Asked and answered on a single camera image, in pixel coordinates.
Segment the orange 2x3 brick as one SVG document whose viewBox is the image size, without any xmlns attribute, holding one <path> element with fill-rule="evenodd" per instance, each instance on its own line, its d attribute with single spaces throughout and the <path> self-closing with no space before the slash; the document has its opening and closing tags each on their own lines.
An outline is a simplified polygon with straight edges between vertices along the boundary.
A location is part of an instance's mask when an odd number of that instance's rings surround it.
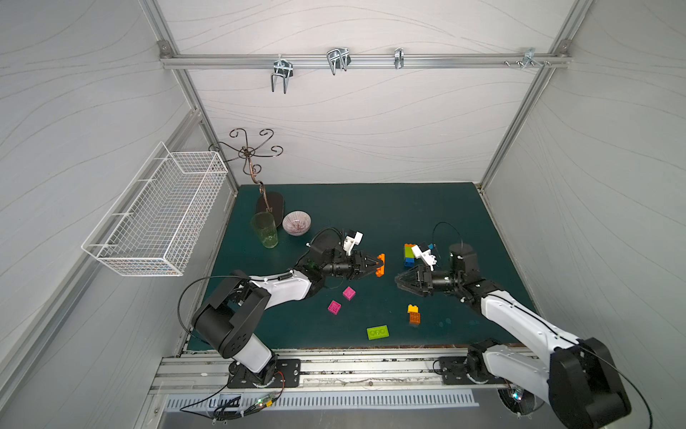
<svg viewBox="0 0 686 429">
<path fill-rule="evenodd" d="M 377 277 L 383 277 L 385 275 L 386 255 L 385 254 L 378 255 L 377 260 L 379 261 L 379 264 L 375 270 L 375 274 Z"/>
</svg>

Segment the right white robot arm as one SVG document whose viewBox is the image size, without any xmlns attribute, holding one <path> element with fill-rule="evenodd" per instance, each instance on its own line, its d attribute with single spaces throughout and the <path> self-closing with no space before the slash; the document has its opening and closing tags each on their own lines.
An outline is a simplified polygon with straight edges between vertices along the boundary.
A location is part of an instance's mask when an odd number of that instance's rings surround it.
<svg viewBox="0 0 686 429">
<path fill-rule="evenodd" d="M 437 268 L 429 248 L 415 246 L 413 252 L 418 261 L 396 276 L 398 289 L 420 297 L 453 296 L 530 350 L 525 356 L 499 341 L 481 341 L 469 347 L 458 367 L 474 384 L 505 382 L 498 395 L 511 412 L 531 414 L 536 400 L 542 400 L 567 428 L 602 428 L 631 414 L 621 375 L 603 342 L 581 339 L 527 309 L 482 275 L 469 245 L 450 247 L 446 270 Z"/>
</svg>

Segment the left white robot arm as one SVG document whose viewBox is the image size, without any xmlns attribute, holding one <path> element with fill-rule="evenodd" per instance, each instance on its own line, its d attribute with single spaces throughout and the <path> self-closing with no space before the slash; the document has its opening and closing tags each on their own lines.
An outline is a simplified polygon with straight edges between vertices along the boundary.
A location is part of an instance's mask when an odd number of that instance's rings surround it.
<svg viewBox="0 0 686 429">
<path fill-rule="evenodd" d="M 335 228 L 318 232 L 293 268 L 277 275 L 255 276 L 236 271 L 222 282 L 191 319 L 192 332 L 232 359 L 259 384 L 267 384 L 276 370 L 276 354 L 256 335 L 264 312 L 291 301 L 314 297 L 330 277 L 353 281 L 382 276 L 385 256 L 357 249 L 361 232 Z"/>
</svg>

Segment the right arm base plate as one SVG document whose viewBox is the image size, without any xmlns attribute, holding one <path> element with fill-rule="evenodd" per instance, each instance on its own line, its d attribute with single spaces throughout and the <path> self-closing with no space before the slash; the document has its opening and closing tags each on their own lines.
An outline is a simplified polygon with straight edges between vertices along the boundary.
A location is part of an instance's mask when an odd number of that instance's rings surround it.
<svg viewBox="0 0 686 429">
<path fill-rule="evenodd" d="M 441 377 L 445 385 L 485 385 L 505 384 L 499 377 L 491 374 L 481 357 L 439 357 L 432 364 L 434 373 Z"/>
</svg>

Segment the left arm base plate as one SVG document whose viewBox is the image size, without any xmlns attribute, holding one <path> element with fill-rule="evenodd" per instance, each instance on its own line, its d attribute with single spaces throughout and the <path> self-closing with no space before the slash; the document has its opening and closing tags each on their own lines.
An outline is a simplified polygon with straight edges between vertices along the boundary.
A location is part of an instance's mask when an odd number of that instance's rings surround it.
<svg viewBox="0 0 686 429">
<path fill-rule="evenodd" d="M 245 365 L 232 362 L 229 366 L 229 389 L 280 389 L 300 385 L 300 359 L 272 359 L 258 373 L 251 372 Z"/>
</svg>

